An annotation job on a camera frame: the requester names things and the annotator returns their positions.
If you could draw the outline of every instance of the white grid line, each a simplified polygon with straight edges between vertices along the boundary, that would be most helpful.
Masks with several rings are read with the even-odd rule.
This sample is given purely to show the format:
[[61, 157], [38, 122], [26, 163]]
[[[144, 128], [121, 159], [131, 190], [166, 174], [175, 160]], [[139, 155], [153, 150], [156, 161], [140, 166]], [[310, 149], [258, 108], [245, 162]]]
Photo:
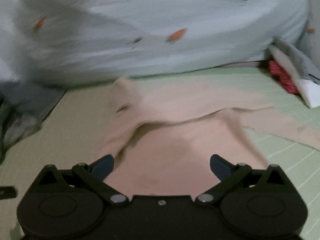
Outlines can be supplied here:
[[317, 197], [320, 196], [320, 192], [313, 198], [313, 200], [310, 201], [310, 203], [308, 204], [308, 207], [317, 199]]
[[298, 114], [298, 113], [288, 114], [288, 116], [292, 116], [292, 115], [295, 115], [295, 114]]
[[279, 99], [279, 98], [293, 98], [294, 96], [285, 95], [285, 96], [279, 96], [279, 97], [272, 97], [271, 99]]
[[261, 141], [263, 141], [264, 139], [267, 139], [267, 138], [270, 138], [270, 137], [272, 137], [272, 135], [265, 136], [265, 137], [263, 137], [263, 138], [260, 138], [260, 139], [258, 139], [258, 140], [255, 140], [255, 141], [253, 141], [253, 142], [254, 142], [254, 143], [261, 142]]
[[285, 170], [285, 172], [291, 170], [292, 168], [294, 168], [295, 166], [297, 166], [299, 163], [303, 162], [306, 158], [308, 158], [310, 155], [312, 155], [316, 150], [312, 151], [311, 153], [309, 153], [307, 156], [305, 156], [303, 159], [301, 159], [300, 161], [298, 161], [295, 165], [291, 166], [290, 168], [287, 168]]
[[299, 114], [299, 113], [307, 112], [307, 111], [309, 111], [309, 112], [310, 112], [310, 109], [301, 110], [301, 111], [299, 111], [298, 113], [293, 113], [293, 114]]
[[275, 92], [275, 91], [282, 91], [279, 89], [275, 89], [275, 90], [263, 90], [263, 91], [257, 91], [257, 93], [261, 93], [261, 92]]
[[281, 152], [285, 151], [286, 149], [289, 149], [290, 147], [292, 147], [293, 145], [296, 145], [296, 144], [297, 144], [297, 143], [293, 143], [293, 144], [287, 146], [286, 148], [284, 148], [284, 149], [282, 149], [282, 150], [280, 150], [280, 151], [277, 151], [277, 152], [275, 152], [275, 153], [273, 153], [273, 154], [270, 154], [270, 155], [268, 156], [268, 159], [271, 158], [272, 156], [278, 154], [278, 153], [281, 153]]
[[304, 184], [306, 184], [318, 171], [320, 170], [320, 167], [318, 169], [316, 169], [316, 171], [314, 173], [311, 174], [311, 176], [302, 184], [300, 184], [297, 189], [301, 188]]
[[316, 224], [320, 221], [320, 218], [312, 225], [312, 227], [304, 234], [303, 237], [306, 237], [312, 230], [313, 228], [316, 226]]
[[301, 105], [300, 102], [292, 103], [292, 104], [287, 104], [287, 105], [281, 105], [281, 106], [276, 106], [276, 107], [283, 107], [283, 106], [292, 106], [292, 105]]

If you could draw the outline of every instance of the orange spot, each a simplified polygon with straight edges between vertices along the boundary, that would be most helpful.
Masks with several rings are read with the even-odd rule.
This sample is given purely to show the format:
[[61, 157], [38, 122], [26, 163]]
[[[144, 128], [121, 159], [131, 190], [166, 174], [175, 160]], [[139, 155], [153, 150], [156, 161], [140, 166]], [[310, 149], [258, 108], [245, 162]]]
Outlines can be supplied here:
[[187, 28], [184, 28], [184, 29], [181, 29], [175, 33], [172, 33], [168, 37], [167, 42], [180, 40], [186, 34], [187, 30], [188, 30]]
[[37, 23], [36, 25], [33, 27], [33, 30], [36, 31], [36, 30], [39, 30], [43, 23], [44, 23], [44, 20], [45, 20], [45, 17], [42, 17]]
[[315, 34], [315, 32], [316, 32], [315, 29], [310, 29], [310, 28], [307, 29], [307, 33], [309, 34]]

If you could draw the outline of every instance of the cloth fold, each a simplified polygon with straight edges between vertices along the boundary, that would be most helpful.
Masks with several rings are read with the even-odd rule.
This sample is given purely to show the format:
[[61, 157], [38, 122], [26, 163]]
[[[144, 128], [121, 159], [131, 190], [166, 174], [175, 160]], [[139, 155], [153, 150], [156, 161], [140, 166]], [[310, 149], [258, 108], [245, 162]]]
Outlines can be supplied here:
[[0, 83], [0, 164], [10, 147], [41, 128], [64, 93], [30, 82]]
[[219, 154], [255, 169], [268, 160], [247, 138], [250, 127], [320, 149], [319, 133], [272, 108], [259, 94], [213, 87], [197, 78], [142, 95], [134, 82], [114, 85], [114, 119], [100, 156], [112, 154], [108, 185], [131, 196], [197, 196], [219, 183], [209, 159]]
[[292, 44], [279, 38], [269, 45], [269, 50], [288, 73], [305, 103], [310, 108], [320, 106], [320, 70], [311, 60]]

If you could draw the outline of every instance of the gray cloth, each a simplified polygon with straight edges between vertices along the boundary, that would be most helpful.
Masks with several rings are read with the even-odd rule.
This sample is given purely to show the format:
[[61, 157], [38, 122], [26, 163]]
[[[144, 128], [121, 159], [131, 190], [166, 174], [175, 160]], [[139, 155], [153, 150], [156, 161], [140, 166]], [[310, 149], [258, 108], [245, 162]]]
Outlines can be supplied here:
[[0, 83], [0, 163], [11, 146], [41, 128], [64, 93], [33, 83]]
[[280, 38], [275, 38], [273, 45], [289, 57], [302, 79], [320, 84], [320, 70], [303, 52]]

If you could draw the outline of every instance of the white fabric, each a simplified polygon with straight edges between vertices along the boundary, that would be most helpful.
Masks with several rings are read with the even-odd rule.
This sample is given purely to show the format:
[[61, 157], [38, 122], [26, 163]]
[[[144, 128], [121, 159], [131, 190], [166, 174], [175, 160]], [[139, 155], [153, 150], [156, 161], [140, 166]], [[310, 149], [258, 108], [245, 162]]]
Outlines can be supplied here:
[[279, 65], [281, 65], [281, 67], [283, 67], [290, 75], [292, 82], [296, 85], [307, 106], [310, 108], [320, 106], [320, 85], [311, 80], [302, 79], [289, 57], [280, 49], [272, 45], [269, 46], [269, 49]]
[[[24, 78], [68, 86], [261, 60], [274, 36], [295, 43], [308, 18], [307, 0], [0, 0], [0, 14], [3, 7], [10, 42], [0, 57]], [[183, 28], [181, 40], [165, 42]]]

